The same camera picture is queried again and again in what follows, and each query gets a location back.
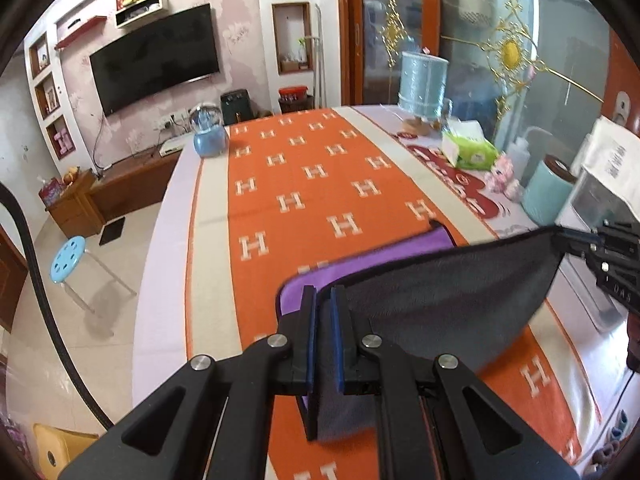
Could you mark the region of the purple and grey towel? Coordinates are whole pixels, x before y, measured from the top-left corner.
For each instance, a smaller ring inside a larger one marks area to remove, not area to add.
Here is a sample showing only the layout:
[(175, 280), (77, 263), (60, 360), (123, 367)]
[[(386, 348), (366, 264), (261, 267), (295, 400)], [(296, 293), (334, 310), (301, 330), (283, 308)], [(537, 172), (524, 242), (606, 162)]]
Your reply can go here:
[(329, 291), (342, 286), (349, 309), (373, 333), (419, 358), (451, 353), (478, 373), (510, 348), (544, 302), (562, 260), (554, 226), (458, 247), (433, 229), (336, 260), (284, 282), (277, 315), (317, 292), (318, 367), (311, 396), (298, 401), (311, 441), (346, 439), (374, 424), (370, 396), (342, 396), (334, 362)]

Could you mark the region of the yellow plastic stool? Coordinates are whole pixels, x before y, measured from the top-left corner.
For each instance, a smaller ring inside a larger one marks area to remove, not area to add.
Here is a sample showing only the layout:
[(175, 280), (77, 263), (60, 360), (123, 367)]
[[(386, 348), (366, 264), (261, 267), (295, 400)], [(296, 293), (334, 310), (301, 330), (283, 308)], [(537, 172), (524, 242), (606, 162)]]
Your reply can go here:
[(65, 430), (43, 424), (33, 424), (38, 464), (45, 479), (57, 479), (61, 471), (93, 442), (97, 434)]

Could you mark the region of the white cloth cover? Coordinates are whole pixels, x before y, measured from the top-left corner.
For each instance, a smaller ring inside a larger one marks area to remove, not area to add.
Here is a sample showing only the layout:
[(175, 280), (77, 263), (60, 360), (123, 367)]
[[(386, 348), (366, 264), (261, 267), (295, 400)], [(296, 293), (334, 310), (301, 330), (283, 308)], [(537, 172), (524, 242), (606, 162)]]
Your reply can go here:
[(639, 218), (639, 138), (606, 117), (593, 125), (582, 168)]

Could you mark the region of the orange H-pattern table runner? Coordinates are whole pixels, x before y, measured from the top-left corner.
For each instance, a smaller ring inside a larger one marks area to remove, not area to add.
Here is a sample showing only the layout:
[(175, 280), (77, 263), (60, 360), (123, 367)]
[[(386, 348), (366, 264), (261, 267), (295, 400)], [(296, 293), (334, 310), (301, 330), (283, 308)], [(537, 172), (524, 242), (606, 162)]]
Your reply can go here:
[[(442, 222), (457, 245), (533, 229), (522, 208), (452, 168), (437, 140), (413, 139), (383, 107), (339, 107), (231, 127), (231, 153), (192, 156), (186, 250), (186, 356), (239, 354), (276, 331), (292, 276), (403, 240)], [(480, 377), (575, 465), (602, 422), (558, 308), (546, 300)], [(373, 430), (310, 443), (294, 399), (274, 404), (266, 479), (375, 479)]]

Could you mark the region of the green tissue pack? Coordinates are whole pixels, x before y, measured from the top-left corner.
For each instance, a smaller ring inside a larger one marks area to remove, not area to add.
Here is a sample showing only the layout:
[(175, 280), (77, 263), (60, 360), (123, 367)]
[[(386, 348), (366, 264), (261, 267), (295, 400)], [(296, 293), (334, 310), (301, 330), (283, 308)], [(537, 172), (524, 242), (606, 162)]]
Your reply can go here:
[(440, 150), (451, 166), (465, 170), (489, 170), (499, 156), (486, 139), (473, 140), (450, 131), (442, 133)]

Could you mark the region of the red basin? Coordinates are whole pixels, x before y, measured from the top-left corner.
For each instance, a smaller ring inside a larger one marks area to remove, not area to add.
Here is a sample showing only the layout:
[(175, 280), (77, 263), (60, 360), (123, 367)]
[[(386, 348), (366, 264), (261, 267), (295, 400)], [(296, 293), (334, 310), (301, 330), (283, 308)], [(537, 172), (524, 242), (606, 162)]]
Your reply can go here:
[(306, 99), (308, 88), (306, 86), (289, 86), (279, 89), (279, 100), (282, 102), (296, 102)]

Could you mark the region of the light blue water jug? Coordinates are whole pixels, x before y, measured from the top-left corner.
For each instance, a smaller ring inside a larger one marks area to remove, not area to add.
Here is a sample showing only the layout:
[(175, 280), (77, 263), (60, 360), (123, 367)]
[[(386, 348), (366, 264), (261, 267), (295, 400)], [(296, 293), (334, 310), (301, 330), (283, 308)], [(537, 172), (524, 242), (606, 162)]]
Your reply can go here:
[(423, 119), (442, 118), (449, 62), (422, 52), (401, 55), (398, 106)]

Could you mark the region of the blue plastic stool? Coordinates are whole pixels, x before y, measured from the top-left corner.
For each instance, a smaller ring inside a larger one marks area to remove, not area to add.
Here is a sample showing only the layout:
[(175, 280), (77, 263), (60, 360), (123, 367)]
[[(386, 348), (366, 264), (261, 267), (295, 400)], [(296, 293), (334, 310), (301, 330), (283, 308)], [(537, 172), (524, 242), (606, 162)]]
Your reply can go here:
[(131, 288), (124, 280), (122, 280), (109, 266), (99, 259), (93, 252), (87, 248), (85, 237), (73, 236), (66, 240), (54, 256), (50, 265), (50, 280), (60, 285), (67, 296), (82, 310), (96, 315), (96, 311), (90, 307), (85, 300), (73, 289), (68, 279), (79, 268), (80, 264), (87, 258), (97, 264), (113, 281), (119, 286), (126, 289), (131, 297), (137, 296), (137, 292)]

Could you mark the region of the teal cylindrical container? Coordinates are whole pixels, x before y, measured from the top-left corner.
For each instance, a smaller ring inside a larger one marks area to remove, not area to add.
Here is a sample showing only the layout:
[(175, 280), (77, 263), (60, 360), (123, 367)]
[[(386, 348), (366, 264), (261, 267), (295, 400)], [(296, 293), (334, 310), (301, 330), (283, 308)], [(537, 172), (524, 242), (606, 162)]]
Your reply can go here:
[(522, 198), (522, 207), (529, 219), (538, 226), (555, 222), (576, 182), (565, 162), (553, 155), (544, 156)]

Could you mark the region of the wooden TV console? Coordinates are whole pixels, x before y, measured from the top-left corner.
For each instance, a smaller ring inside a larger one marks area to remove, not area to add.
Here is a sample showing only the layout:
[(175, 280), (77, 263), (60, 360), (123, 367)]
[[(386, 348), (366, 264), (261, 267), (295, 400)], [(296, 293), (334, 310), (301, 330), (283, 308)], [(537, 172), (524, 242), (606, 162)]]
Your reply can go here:
[(46, 211), (67, 238), (100, 234), (108, 222), (160, 203), (179, 157), (149, 148), (116, 162), (101, 179), (81, 171)]

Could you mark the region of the black wall television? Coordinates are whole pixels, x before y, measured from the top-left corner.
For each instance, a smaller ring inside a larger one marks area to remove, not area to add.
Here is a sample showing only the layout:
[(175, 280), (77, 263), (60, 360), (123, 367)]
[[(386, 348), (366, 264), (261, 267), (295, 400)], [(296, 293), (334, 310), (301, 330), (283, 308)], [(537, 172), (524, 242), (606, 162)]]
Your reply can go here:
[(89, 56), (103, 113), (219, 72), (209, 4), (144, 25)]

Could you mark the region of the black air fryer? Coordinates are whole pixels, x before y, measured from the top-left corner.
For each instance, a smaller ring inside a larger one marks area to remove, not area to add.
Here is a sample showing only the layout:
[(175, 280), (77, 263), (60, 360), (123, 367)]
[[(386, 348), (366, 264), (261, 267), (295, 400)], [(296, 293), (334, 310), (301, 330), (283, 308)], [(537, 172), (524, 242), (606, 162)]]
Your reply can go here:
[(250, 96), (246, 89), (232, 90), (222, 94), (220, 108), (226, 126), (247, 122), (254, 118)]

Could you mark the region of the pink toy figurine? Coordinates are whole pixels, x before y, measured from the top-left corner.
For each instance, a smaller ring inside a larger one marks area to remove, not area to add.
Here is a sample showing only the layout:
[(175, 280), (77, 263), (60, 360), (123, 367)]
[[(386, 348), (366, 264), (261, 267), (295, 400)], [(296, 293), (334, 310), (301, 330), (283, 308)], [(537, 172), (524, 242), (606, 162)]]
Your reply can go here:
[(513, 203), (521, 201), (523, 188), (520, 180), (515, 177), (513, 162), (506, 153), (496, 158), (484, 175), (484, 181), (489, 192), (502, 194)]

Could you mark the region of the white plastic cabinet appliance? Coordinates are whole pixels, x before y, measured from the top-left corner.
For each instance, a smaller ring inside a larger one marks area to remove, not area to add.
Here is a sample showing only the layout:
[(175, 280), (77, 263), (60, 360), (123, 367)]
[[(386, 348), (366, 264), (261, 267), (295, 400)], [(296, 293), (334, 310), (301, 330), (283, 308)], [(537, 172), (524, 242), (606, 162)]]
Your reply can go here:
[(598, 332), (614, 330), (639, 311), (639, 222), (585, 171), (556, 222), (570, 234), (564, 278)]

